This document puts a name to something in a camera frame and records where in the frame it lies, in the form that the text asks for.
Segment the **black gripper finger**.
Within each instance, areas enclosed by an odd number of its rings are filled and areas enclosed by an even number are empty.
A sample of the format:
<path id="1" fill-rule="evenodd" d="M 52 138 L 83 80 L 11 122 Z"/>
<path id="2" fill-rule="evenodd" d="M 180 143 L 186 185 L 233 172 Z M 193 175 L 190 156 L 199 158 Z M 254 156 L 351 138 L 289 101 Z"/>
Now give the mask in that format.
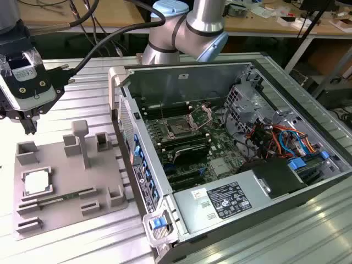
<path id="1" fill-rule="evenodd" d="M 20 118 L 20 123 L 24 128 L 25 134 L 34 135 L 37 132 L 37 119 L 39 117 L 38 111 L 36 108 L 28 111 L 17 111 L 17 114 Z"/>

